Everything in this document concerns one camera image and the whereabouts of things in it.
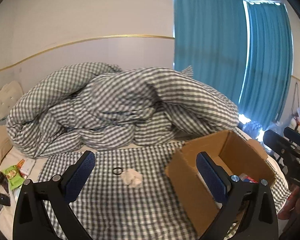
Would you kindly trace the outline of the person's right hand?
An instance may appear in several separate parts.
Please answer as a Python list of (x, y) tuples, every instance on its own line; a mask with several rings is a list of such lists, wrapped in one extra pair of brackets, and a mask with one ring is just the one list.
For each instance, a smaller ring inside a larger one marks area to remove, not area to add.
[(300, 187), (294, 188), (277, 217), (279, 239), (300, 239)]

